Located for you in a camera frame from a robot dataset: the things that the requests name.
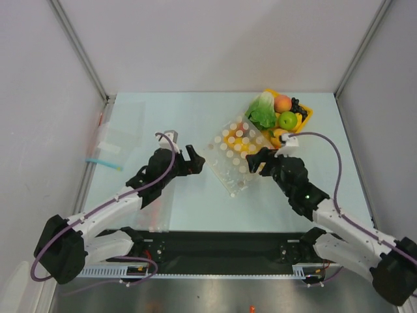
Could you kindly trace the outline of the white-dotted zip top bag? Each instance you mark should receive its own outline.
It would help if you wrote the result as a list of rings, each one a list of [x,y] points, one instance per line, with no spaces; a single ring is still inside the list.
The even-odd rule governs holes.
[[[261,132],[240,114],[217,130],[201,154],[231,197],[248,188],[256,180],[246,160],[263,147],[273,146]]]

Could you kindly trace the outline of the toy napa cabbage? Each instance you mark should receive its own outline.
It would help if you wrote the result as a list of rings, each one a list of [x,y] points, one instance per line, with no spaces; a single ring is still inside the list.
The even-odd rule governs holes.
[[[275,126],[277,117],[274,96],[269,91],[258,94],[248,106],[245,116],[258,128],[265,130]]]

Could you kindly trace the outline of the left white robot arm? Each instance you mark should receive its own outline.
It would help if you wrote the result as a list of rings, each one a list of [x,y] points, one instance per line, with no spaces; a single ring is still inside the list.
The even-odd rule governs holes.
[[[162,195],[163,189],[176,177],[202,172],[205,159],[192,145],[187,145],[189,160],[182,151],[171,148],[155,150],[148,163],[130,178],[125,186],[107,202],[89,212],[67,218],[54,215],[46,222],[34,251],[30,275],[43,266],[58,284],[74,280],[85,266],[102,261],[147,261],[142,236],[129,226],[109,231],[112,222],[122,220],[145,208]]]

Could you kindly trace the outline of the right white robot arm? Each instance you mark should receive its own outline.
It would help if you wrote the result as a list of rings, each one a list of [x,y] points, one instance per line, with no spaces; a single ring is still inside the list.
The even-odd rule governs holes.
[[[308,179],[300,158],[262,148],[247,155],[250,173],[271,177],[291,209],[317,224],[300,247],[307,261],[333,261],[371,282],[388,303],[403,306],[416,292],[416,243],[368,228],[348,216],[327,193]]]

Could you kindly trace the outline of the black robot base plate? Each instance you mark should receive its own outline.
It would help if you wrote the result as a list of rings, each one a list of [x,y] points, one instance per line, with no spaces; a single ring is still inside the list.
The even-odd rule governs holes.
[[[207,231],[170,231],[151,233],[127,231],[134,245],[128,257],[147,257],[157,265],[220,264],[242,266],[244,263],[296,265],[329,263],[315,253],[303,233],[239,233]]]

